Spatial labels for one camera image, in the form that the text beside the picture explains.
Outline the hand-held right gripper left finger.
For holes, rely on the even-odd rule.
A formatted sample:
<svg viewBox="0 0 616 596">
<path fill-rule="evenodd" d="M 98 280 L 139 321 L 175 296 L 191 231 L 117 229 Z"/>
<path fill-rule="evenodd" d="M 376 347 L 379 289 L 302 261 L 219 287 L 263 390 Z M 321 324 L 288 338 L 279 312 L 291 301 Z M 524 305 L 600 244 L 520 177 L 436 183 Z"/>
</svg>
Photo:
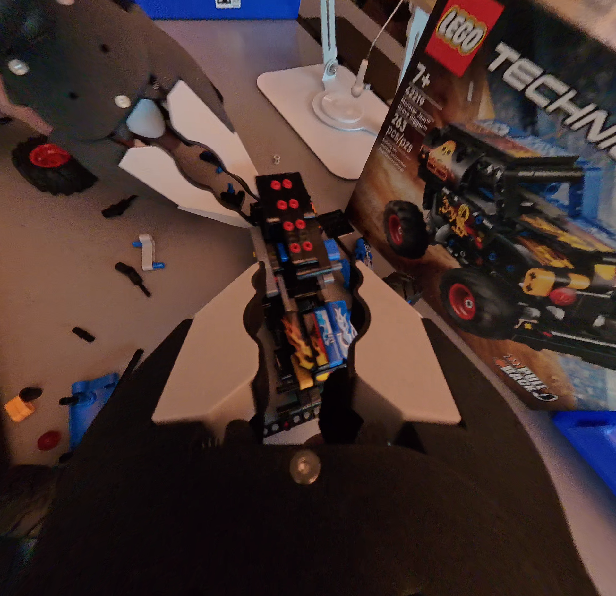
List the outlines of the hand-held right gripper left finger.
<svg viewBox="0 0 616 596">
<path fill-rule="evenodd" d="M 266 406 L 264 324 L 266 275 L 253 264 L 194 317 L 152 421 L 227 426 L 250 421 Z"/>
</svg>

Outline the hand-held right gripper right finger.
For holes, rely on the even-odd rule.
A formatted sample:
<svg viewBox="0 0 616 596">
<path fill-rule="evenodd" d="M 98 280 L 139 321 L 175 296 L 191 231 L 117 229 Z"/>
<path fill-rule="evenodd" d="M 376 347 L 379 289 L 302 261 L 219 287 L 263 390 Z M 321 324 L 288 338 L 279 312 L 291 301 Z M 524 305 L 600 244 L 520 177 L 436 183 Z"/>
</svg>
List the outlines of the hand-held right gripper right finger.
<svg viewBox="0 0 616 596">
<path fill-rule="evenodd" d="M 387 438 L 397 438 L 406 423 L 460 424 L 423 317 L 362 262 L 356 269 L 366 325 L 349 353 L 354 412 Z"/>
</svg>

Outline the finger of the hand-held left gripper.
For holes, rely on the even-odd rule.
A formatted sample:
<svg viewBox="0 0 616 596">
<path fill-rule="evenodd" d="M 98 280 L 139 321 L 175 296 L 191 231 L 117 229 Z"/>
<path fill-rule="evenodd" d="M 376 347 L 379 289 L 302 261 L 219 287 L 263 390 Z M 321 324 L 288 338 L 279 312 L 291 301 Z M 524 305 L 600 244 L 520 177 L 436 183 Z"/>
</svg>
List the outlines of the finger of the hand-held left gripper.
<svg viewBox="0 0 616 596">
<path fill-rule="evenodd" d="M 215 111 L 184 80 L 179 79 L 166 96 L 171 130 L 190 145 L 201 146 L 218 161 L 222 171 L 254 201 L 257 169 L 239 134 L 227 119 L 219 99 Z"/>
<path fill-rule="evenodd" d="M 243 143 L 224 143 L 222 150 L 215 153 L 225 168 L 252 186 L 252 161 Z M 183 211 L 239 228 L 251 227 L 239 213 L 224 207 L 214 193 L 190 183 L 188 177 L 181 173 L 173 156 L 158 146 L 130 148 L 120 161 L 119 168 L 162 194 Z"/>
</svg>

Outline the small connector with blue pin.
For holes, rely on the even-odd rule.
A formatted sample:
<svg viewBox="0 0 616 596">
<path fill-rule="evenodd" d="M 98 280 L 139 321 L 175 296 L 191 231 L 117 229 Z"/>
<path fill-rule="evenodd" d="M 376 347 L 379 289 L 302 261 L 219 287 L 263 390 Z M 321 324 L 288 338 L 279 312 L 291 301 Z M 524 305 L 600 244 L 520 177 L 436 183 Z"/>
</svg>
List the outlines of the small connector with blue pin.
<svg viewBox="0 0 616 596">
<path fill-rule="evenodd" d="M 220 201 L 226 207 L 241 213 L 243 212 L 245 196 L 246 193 L 242 188 L 237 190 L 232 183 L 227 183 L 227 189 L 220 192 Z"/>
</svg>

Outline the pale beam with blue pins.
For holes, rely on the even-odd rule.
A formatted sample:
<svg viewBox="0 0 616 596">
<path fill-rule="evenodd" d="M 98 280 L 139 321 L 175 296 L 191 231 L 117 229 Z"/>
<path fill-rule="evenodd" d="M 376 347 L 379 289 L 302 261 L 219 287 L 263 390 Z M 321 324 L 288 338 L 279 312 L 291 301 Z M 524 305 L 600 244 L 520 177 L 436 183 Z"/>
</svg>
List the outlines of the pale beam with blue pins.
<svg viewBox="0 0 616 596">
<path fill-rule="evenodd" d="M 165 264 L 155 260 L 155 242 L 150 234 L 140 234 L 133 247 L 141 250 L 141 269 L 143 271 L 154 271 L 165 269 Z"/>
</svg>

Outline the toy truck chassis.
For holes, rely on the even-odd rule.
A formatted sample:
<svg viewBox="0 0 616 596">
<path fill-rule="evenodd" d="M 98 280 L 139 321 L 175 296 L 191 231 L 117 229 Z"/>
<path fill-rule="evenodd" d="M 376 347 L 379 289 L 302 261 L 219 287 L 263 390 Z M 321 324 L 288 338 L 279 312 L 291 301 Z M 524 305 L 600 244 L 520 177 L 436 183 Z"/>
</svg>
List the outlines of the toy truck chassis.
<svg viewBox="0 0 616 596">
<path fill-rule="evenodd" d="M 328 239 L 298 172 L 256 177 L 253 243 L 266 274 L 262 301 L 270 398 L 263 438 L 319 418 L 331 374 L 357 336 L 347 294 L 350 262 Z"/>
</svg>

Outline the grey desk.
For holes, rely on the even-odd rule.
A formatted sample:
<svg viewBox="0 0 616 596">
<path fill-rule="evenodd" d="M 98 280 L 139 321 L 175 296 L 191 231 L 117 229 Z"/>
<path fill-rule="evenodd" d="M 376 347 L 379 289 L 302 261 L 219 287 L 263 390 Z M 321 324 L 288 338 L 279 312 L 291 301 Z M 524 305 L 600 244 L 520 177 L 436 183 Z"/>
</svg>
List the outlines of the grey desk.
<svg viewBox="0 0 616 596">
<path fill-rule="evenodd" d="M 258 75 L 320 61 L 316 41 L 295 21 L 162 21 L 204 66 L 258 171 L 298 170 L 319 210 L 346 206 L 352 183 L 331 175 L 256 86 Z M 36 412 L 7 425 L 18 463 L 49 463 L 60 451 L 36 450 L 40 434 L 66 430 L 57 401 L 77 380 L 120 371 L 137 348 L 149 354 L 254 262 L 246 229 L 177 209 L 140 194 L 119 218 L 101 211 L 126 194 L 97 184 L 69 197 L 37 191 L 14 169 L 10 150 L 30 131 L 1 127 L 1 392 L 43 389 Z M 143 271 L 140 234 L 155 242 L 165 269 Z M 135 268 L 151 298 L 115 270 Z M 96 337 L 74 335 L 79 326 Z"/>
</svg>

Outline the person's left hand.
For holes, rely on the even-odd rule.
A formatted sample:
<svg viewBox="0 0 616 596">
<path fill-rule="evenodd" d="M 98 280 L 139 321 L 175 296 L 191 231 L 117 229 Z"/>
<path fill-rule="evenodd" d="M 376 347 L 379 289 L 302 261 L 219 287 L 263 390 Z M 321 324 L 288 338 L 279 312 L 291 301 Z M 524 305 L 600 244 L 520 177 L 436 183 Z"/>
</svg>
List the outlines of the person's left hand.
<svg viewBox="0 0 616 596">
<path fill-rule="evenodd" d="M 43 120 L 30 107 L 14 104 L 7 95 L 4 80 L 1 77 L 1 116 L 10 117 L 21 123 L 25 123 L 33 130 L 44 136 L 49 136 L 52 132 L 52 127 Z"/>
</svg>

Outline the black pin with shaft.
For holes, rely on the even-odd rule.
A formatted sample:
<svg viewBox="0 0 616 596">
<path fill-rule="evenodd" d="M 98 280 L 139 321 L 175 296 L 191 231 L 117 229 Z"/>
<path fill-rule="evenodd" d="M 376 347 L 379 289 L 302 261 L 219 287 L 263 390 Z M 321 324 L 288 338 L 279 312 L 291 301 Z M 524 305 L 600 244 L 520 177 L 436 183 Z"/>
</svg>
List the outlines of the black pin with shaft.
<svg viewBox="0 0 616 596">
<path fill-rule="evenodd" d="M 127 198 L 119 200 L 118 202 L 110 205 L 109 207 L 101 211 L 102 216 L 105 219 L 112 219 L 123 215 L 132 205 L 132 203 L 138 198 L 138 195 L 131 195 Z"/>
</svg>

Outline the white document stand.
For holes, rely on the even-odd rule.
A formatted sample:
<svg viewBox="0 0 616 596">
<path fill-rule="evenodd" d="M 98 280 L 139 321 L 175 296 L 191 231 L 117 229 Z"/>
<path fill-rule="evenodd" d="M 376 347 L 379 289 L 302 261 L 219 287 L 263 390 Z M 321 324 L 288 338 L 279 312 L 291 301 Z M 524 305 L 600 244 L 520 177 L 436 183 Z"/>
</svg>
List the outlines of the white document stand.
<svg viewBox="0 0 616 596">
<path fill-rule="evenodd" d="M 405 0 L 399 0 L 352 74 L 338 61 L 335 0 L 319 0 L 322 63 L 265 72 L 257 86 L 321 163 L 358 180 L 388 113 L 365 82 L 370 53 Z"/>
</svg>

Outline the black angled connector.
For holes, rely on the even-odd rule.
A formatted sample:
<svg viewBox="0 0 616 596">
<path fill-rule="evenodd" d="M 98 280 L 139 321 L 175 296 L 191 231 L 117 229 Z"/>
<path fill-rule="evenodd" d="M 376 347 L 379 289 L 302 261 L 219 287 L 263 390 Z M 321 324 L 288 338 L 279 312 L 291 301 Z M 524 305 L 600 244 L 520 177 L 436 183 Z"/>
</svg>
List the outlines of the black angled connector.
<svg viewBox="0 0 616 596">
<path fill-rule="evenodd" d="M 145 294 L 146 297 L 151 298 L 150 291 L 146 288 L 143 282 L 143 278 L 135 268 L 119 261 L 115 264 L 115 270 L 122 274 L 124 277 L 127 277 L 127 279 L 129 279 L 133 285 L 138 287 Z"/>
</svg>

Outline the black wheel with red hub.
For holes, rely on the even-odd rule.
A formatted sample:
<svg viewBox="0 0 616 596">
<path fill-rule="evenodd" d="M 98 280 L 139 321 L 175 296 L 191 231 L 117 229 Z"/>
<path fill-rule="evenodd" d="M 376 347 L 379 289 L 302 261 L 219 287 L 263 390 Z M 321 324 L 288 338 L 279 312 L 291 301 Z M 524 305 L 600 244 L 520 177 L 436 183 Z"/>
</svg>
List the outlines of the black wheel with red hub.
<svg viewBox="0 0 616 596">
<path fill-rule="evenodd" d="M 19 142 L 11 152 L 11 160 L 28 183 L 54 196 L 81 193 L 98 182 L 71 154 L 43 135 Z"/>
</svg>

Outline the blue body panel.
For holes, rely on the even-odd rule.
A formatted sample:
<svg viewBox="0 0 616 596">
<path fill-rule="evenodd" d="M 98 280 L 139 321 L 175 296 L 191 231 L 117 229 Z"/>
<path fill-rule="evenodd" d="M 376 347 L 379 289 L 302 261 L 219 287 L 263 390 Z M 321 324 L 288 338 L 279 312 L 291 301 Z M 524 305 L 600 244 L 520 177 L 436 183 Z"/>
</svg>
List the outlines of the blue body panel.
<svg viewBox="0 0 616 596">
<path fill-rule="evenodd" d="M 79 446 L 94 419 L 112 396 L 119 378 L 118 373 L 111 373 L 72 384 L 72 396 L 76 398 L 76 403 L 72 403 L 68 411 L 70 451 Z"/>
</svg>

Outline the black square plate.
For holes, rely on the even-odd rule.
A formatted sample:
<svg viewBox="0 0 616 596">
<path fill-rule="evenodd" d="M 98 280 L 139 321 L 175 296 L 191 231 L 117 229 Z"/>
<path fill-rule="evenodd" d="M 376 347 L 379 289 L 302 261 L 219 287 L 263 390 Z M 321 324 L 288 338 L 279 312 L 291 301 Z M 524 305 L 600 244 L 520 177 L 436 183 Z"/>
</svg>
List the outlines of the black square plate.
<svg viewBox="0 0 616 596">
<path fill-rule="evenodd" d="M 320 214 L 317 220 L 328 239 L 341 238 L 355 231 L 345 212 L 340 209 Z"/>
</svg>

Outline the orange block with black pin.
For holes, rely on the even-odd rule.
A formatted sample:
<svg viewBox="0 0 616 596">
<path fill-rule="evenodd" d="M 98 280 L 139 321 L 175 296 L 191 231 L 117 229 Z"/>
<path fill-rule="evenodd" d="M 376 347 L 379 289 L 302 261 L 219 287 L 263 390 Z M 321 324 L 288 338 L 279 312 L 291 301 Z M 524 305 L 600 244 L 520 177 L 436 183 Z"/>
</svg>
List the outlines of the orange block with black pin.
<svg viewBox="0 0 616 596">
<path fill-rule="evenodd" d="M 14 423 L 21 423 L 36 411 L 35 401 L 42 396 L 42 388 L 25 387 L 4 404 L 7 416 Z"/>
</svg>

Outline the toy truck set box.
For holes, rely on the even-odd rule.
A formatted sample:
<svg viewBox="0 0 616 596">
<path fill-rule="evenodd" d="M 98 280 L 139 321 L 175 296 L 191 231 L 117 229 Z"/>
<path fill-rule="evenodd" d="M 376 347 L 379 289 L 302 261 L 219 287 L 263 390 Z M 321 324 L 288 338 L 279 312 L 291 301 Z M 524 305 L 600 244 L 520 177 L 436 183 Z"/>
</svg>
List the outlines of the toy truck set box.
<svg viewBox="0 0 616 596">
<path fill-rule="evenodd" d="M 435 0 L 355 227 L 533 409 L 615 410 L 615 0 Z"/>
</svg>

